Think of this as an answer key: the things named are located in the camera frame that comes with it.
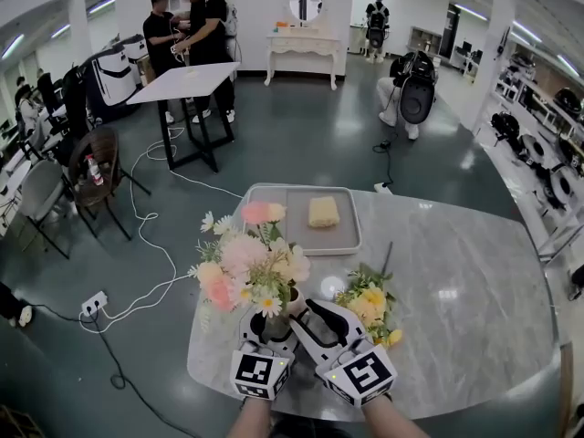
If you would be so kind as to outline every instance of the white cable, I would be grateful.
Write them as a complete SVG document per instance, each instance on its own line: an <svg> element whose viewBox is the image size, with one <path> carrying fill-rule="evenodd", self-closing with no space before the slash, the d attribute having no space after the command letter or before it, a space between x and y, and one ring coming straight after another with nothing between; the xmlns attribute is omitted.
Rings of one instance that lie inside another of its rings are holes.
<svg viewBox="0 0 584 438"><path fill-rule="evenodd" d="M169 128L168 130L169 131L174 131L174 130L179 130L180 131L177 135L170 137L170 140L172 141L172 140L176 140L179 136L181 136L184 133L185 128L174 127L174 128ZM136 162L134 163L134 165L131 168L130 177L133 177L134 176L134 169L136 168L136 165L138 165L138 162L140 161L140 159L144 155L146 157L148 157L148 159L151 159L153 161L166 161L166 158L157 158L157 157L152 157L150 155L150 153L152 151L154 151L154 150L156 150L158 148L161 148L162 146L163 146L163 141L162 140L156 141L153 144L151 144L146 149L145 152L143 152L140 156L138 156L138 159L136 159ZM176 151L177 151L177 147L174 144L171 145L171 151L172 151L172 157L174 157L174 155L176 154ZM176 173L176 172L171 171L170 167L169 167L169 172L172 173L172 174L174 174L174 175L176 175L176 176L178 176L178 177L183 178L187 182L191 182L191 183L196 183L196 184L199 184L199 185L203 185L203 186L206 186L207 188L211 188L212 190L217 190L219 192L224 192L224 193L231 194L232 196L235 196L237 198L243 198L243 196L240 196L239 194L231 193L228 190L224 190L223 188L214 187L214 186L208 185L207 183L199 182L199 181L192 180L192 179L189 179L187 177L184 177L183 175L180 175L179 173ZM138 215L138 210L136 209L136 203L134 202L134 191L133 191L133 186L132 185L133 185L133 182L130 181L130 198L131 198L131 205L134 208L134 216L136 217L136 219L142 221L142 223L141 223L141 225L140 225L140 227L138 229L138 235L140 236L140 238L142 239L142 241L144 243L146 243L147 245L152 246L153 248L158 248L159 250L162 250L164 252L164 254L166 255L166 258L169 260L169 262L172 265L172 279L169 280L169 281L166 281L166 282L162 282L158 286L153 287L152 290L148 294L146 294L145 296L136 298L136 300L134 300L128 308L126 308L124 311L120 312L118 315L115 315L115 316L112 317L112 316L108 315L108 313L105 311L105 308L102 308L101 310L103 311L103 314L106 316L107 319L110 319L111 322L108 324L108 326L106 326L104 329L101 329L100 331L96 331L96 330L93 330L93 329L88 329L85 326L83 326L83 323L81 322L81 317L84 316L84 313L83 312L80 312L79 313L79 325L83 329L85 329L87 332L90 332L92 334L99 334L99 333L106 332L112 325L114 325L118 321L122 321L123 319L125 319L126 317L128 317L132 313L135 313L138 310L141 310L141 309L144 309L144 308L153 308L153 307L156 307L158 304L160 304L162 302L162 300L164 299L164 297L166 297L166 294L171 289L171 287L174 284L174 282L176 282L178 280L181 280L181 279L185 279L186 277L188 277L188 275L177 277L176 276L176 265L172 261L172 258L168 254L168 252L164 248L162 248L161 246L155 245L152 242L149 242L142 235L142 232L141 232L142 231L142 227L148 221L152 221L154 219L157 219L159 215L158 215L158 213L149 213L145 217L142 217L142 216L139 216ZM152 294L152 292L154 292L158 287L162 287L162 286L165 286L165 285L168 285L168 287L166 287L166 290L164 290L164 292L162 293L161 297L158 299L157 302L155 302L155 303L153 303L151 305L144 305L144 306L141 306L141 307L133 308L134 305L136 305L138 302L140 302L144 298L149 297Z"/></svg>

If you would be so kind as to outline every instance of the water bottle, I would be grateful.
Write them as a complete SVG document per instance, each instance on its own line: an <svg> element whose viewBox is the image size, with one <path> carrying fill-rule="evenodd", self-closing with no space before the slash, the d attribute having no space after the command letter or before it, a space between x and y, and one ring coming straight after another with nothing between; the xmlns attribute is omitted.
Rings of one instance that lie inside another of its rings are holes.
<svg viewBox="0 0 584 438"><path fill-rule="evenodd" d="M89 166L89 175L91 175L93 182L96 185L103 185L103 177L101 176L101 172L99 171L98 163L95 162L95 159L93 159L93 154L88 154L86 156L86 159L88 161Z"/></svg>

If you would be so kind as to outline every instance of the white column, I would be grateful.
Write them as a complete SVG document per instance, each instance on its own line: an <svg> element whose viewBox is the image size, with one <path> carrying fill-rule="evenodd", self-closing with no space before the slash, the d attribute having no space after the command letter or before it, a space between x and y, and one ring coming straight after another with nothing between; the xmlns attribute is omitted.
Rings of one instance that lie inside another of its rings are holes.
<svg viewBox="0 0 584 438"><path fill-rule="evenodd" d="M491 21L486 32L485 48L481 63L474 80L466 96L461 122L470 131L475 131L480 121L486 102L494 89L501 69L504 57L497 52L503 34L508 28L513 27L515 19L516 0L493 0Z"/></svg>
<svg viewBox="0 0 584 438"><path fill-rule="evenodd" d="M73 60L71 64L80 65L88 57L93 55L91 41L89 39L88 17L85 0L68 1L69 23L71 24L71 46L73 48Z"/></svg>

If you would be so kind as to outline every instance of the bread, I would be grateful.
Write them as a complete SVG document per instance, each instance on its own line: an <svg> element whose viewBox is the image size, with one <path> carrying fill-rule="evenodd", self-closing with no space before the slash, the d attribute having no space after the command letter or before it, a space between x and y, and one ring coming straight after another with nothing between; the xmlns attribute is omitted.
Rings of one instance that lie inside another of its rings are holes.
<svg viewBox="0 0 584 438"><path fill-rule="evenodd" d="M332 227L340 222L337 203L332 196L312 198L308 211L308 227Z"/></svg>

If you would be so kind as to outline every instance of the gray tray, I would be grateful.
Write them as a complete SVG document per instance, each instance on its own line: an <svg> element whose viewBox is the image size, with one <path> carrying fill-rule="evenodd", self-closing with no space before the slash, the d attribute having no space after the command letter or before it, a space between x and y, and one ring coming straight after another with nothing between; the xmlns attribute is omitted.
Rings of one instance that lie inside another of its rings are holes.
<svg viewBox="0 0 584 438"><path fill-rule="evenodd" d="M308 227L311 198L332 196L337 203L340 223L334 227ZM247 202L267 201L283 204L286 217L278 229L289 243L302 246L306 256L352 255L360 250L361 229L353 195L347 188L295 185L257 185L247 195Z"/></svg>

